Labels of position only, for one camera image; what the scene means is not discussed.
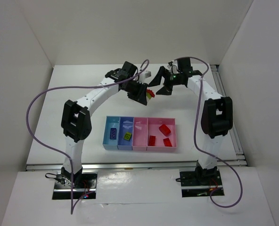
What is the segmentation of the red curved lego brick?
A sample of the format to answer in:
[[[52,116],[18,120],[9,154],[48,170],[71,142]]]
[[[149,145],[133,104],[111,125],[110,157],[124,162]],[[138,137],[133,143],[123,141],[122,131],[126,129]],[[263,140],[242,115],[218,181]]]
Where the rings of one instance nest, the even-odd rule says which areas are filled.
[[[166,146],[166,147],[172,147],[172,144],[171,144],[171,141],[169,138],[163,139],[163,143],[164,143],[164,146]]]

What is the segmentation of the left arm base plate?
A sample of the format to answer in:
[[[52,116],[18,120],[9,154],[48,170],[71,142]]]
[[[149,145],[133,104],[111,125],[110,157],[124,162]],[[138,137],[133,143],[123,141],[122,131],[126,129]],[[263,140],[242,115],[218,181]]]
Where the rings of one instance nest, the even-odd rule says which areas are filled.
[[[73,185],[73,198],[78,200],[96,199],[97,173],[83,173],[76,185]],[[53,200],[71,199],[71,182],[61,174],[51,174],[51,179],[55,180],[53,189]]]

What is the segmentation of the red rounded lego brick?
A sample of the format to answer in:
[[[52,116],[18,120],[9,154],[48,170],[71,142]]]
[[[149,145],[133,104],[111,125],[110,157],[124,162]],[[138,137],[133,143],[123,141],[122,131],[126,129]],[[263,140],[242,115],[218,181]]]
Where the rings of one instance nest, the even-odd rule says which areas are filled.
[[[167,125],[165,125],[165,124],[162,124],[162,125],[159,127],[159,130],[160,130],[160,132],[161,132],[164,136],[166,136],[166,137],[168,137],[168,136],[171,134],[170,128],[169,128]]]

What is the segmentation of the red rectangular lego brick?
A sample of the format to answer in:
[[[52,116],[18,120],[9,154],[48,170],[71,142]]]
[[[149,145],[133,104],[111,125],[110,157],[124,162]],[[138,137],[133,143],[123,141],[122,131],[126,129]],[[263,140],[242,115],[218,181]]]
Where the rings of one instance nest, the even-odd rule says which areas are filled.
[[[148,146],[156,145],[156,136],[150,135],[148,139]]]

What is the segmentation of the purple lego brick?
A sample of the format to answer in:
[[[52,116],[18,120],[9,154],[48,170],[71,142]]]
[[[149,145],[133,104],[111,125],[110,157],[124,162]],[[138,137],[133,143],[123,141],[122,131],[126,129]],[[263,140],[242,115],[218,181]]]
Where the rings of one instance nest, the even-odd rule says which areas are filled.
[[[116,138],[117,138],[117,128],[111,128],[110,134],[109,134],[109,139],[116,140]]]

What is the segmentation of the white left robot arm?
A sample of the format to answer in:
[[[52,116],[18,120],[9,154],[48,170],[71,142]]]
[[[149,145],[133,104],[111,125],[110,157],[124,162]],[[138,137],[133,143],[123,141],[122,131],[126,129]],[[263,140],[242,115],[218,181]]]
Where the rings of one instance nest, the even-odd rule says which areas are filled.
[[[145,79],[151,73],[146,70],[148,60],[140,68],[130,62],[124,62],[122,68],[109,71],[98,86],[77,99],[67,100],[64,104],[61,127],[66,137],[66,158],[61,174],[73,186],[79,183],[82,175],[82,149],[85,139],[92,131],[93,113],[111,96],[123,90],[127,97],[140,104],[147,105],[147,87]]]

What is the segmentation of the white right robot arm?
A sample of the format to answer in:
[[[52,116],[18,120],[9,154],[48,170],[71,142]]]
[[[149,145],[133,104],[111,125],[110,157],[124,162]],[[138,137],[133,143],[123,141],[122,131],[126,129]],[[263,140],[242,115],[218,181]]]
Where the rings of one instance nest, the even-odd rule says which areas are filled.
[[[195,148],[200,152],[194,175],[190,178],[180,178],[181,182],[195,181],[201,186],[209,184],[217,177],[217,157],[223,138],[233,126],[232,99],[219,94],[204,80],[205,73],[194,70],[192,57],[180,57],[168,63],[168,68],[160,67],[149,87],[162,84],[158,95],[169,96],[173,87],[183,85],[198,96],[194,135],[198,129],[204,133],[203,146],[197,142]]]

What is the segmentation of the lime green lego brick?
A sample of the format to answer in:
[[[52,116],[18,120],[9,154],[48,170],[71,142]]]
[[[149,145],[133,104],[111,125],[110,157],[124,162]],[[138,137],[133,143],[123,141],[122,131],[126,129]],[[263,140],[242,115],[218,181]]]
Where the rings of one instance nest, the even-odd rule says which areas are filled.
[[[130,141],[132,137],[132,133],[131,132],[126,132],[123,136],[123,139],[126,141]]]

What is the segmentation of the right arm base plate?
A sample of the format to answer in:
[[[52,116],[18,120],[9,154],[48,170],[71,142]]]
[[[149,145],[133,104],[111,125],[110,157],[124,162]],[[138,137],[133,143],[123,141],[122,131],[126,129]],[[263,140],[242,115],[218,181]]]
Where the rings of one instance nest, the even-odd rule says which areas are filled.
[[[199,181],[194,171],[180,171],[180,177],[175,179],[181,185],[182,197],[207,197],[213,192],[213,196],[224,196],[224,189],[220,172],[214,176]]]

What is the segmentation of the red green white lego stack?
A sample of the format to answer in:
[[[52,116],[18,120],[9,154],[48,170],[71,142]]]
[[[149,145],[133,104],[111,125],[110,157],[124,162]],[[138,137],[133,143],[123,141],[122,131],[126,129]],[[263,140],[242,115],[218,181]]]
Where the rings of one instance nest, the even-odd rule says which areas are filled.
[[[146,90],[146,100],[149,102],[151,99],[155,97],[155,94],[152,90],[147,89]]]

